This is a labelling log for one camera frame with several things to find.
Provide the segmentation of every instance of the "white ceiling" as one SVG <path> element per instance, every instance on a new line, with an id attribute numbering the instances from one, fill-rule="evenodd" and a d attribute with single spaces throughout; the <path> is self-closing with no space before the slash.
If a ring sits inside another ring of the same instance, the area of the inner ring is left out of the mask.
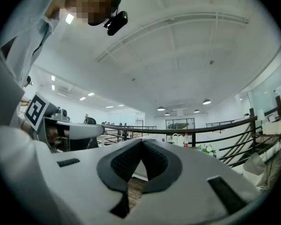
<path id="1" fill-rule="evenodd" d="M 189 115 L 240 92 L 281 44 L 254 0 L 122 0 L 120 10 L 129 22 L 113 37 L 63 14 L 36 64 L 139 111 L 164 116 L 162 105 Z"/>
<path id="2" fill-rule="evenodd" d="M 52 81 L 51 74 L 39 69 L 38 67 L 35 67 L 34 72 L 38 76 L 37 80 L 40 83 L 40 86 L 52 89 L 52 85 L 54 85 L 55 90 L 52 92 L 54 92 L 58 96 L 63 96 L 70 100 L 106 111 L 121 111 L 127 109 L 127 106 L 119 107 L 118 105 L 122 105 L 121 103 L 117 101 L 111 101 L 97 94 L 88 96 L 88 94 L 90 94 L 92 90 L 86 91 L 78 88 L 77 86 L 64 81 L 60 77 L 55 77 L 55 81 Z"/>

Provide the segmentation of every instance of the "recessed light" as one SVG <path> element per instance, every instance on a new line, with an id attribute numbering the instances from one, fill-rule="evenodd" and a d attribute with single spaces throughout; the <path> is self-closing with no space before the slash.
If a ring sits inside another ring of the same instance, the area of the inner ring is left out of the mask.
<path id="1" fill-rule="evenodd" d="M 73 21 L 74 16 L 71 14 L 68 14 L 66 17 L 66 23 L 71 24 L 71 22 Z"/>
<path id="2" fill-rule="evenodd" d="M 162 107 L 162 106 L 160 106 L 157 110 L 158 110 L 158 111 L 164 111 L 164 110 L 165 110 L 165 108 L 164 108 L 164 107 Z"/>
<path id="3" fill-rule="evenodd" d="M 205 99 L 205 100 L 203 101 L 203 104 L 204 104 L 204 105 L 210 104 L 210 103 L 211 103 L 211 101 L 210 101 L 209 99 Z"/>

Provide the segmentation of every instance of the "bottle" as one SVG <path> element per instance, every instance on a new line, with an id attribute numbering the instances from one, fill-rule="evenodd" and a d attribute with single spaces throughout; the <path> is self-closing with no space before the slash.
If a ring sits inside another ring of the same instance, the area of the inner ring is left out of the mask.
<path id="1" fill-rule="evenodd" d="M 184 147 L 185 147 L 185 148 L 188 148 L 187 133 L 185 133 L 185 136 L 184 136 Z"/>

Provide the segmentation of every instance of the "flower bouquet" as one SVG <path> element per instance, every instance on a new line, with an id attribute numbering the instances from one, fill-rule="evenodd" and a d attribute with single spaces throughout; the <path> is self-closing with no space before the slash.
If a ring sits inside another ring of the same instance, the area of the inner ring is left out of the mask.
<path id="1" fill-rule="evenodd" d="M 199 151 L 202 151 L 204 153 L 208 153 L 211 156 L 214 156 L 216 158 L 216 151 L 215 149 L 213 149 L 213 147 L 210 145 L 200 145 L 199 147 Z"/>

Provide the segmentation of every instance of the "wooden floor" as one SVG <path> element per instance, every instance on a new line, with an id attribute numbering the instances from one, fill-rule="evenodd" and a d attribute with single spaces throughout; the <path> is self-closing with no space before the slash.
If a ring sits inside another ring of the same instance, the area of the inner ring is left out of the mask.
<path id="1" fill-rule="evenodd" d="M 133 209 L 137 202 L 141 198 L 141 192 L 146 184 L 146 181 L 138 179 L 138 178 L 131 178 L 128 182 L 128 200 L 129 200 L 129 208 Z"/>

